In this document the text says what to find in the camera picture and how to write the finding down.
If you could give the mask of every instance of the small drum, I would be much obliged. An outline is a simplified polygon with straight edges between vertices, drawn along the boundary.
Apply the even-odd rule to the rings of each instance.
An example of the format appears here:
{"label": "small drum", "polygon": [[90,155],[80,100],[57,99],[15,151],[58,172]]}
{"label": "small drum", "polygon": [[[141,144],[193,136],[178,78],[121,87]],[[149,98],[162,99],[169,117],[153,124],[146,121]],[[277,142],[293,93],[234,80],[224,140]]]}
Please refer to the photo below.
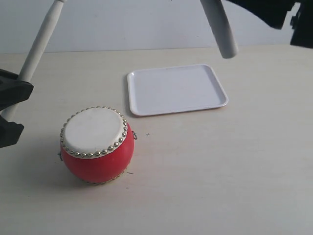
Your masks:
{"label": "small drum", "polygon": [[89,183],[105,183],[127,168],[134,133],[120,112],[88,108],[72,115],[60,133],[61,157],[69,170]]}

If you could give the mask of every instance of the drumhead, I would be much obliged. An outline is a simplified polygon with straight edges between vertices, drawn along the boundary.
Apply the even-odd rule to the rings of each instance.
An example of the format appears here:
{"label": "drumhead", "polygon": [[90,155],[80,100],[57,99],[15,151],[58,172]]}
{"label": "drumhead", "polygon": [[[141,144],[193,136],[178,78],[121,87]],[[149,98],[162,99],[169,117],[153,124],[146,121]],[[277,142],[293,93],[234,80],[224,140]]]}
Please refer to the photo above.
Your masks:
{"label": "drumhead", "polygon": [[68,120],[63,130],[64,145],[73,154],[94,154],[114,146],[113,151],[125,135],[125,125],[125,119],[116,110],[86,109]]}

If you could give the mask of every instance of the table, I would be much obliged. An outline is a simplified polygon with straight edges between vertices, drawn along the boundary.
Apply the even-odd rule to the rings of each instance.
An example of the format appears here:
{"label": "table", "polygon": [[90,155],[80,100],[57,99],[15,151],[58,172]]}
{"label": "table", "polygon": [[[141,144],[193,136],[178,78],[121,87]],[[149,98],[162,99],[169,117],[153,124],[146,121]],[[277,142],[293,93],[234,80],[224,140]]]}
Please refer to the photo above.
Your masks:
{"label": "table", "polygon": [[[25,54],[1,54],[18,73]],[[134,117],[126,74],[213,67],[227,106]],[[313,230],[313,50],[288,45],[45,53],[0,149],[0,234],[310,235]],[[121,178],[90,186],[59,160],[59,131],[76,111],[112,106],[138,140]]]}

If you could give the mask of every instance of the white tray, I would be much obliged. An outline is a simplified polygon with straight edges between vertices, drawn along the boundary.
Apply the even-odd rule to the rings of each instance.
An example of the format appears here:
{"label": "white tray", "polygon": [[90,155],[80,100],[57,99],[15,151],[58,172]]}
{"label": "white tray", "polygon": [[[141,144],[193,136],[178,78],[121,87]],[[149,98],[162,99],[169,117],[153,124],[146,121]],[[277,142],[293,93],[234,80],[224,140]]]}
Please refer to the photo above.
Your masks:
{"label": "white tray", "polygon": [[137,116],[225,106],[228,97],[207,65],[136,70],[127,76],[131,112]]}

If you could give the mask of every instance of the wall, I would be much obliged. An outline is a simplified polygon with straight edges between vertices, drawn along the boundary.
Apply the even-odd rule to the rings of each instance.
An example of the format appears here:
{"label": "wall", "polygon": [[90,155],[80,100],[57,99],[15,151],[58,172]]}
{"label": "wall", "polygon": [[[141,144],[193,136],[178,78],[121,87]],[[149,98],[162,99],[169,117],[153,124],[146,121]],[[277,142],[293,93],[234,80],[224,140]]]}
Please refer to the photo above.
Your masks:
{"label": "wall", "polygon": [[[0,53],[28,52],[52,0],[0,2]],[[239,45],[288,44],[283,30],[224,1]],[[68,0],[46,51],[215,47],[199,0]]]}

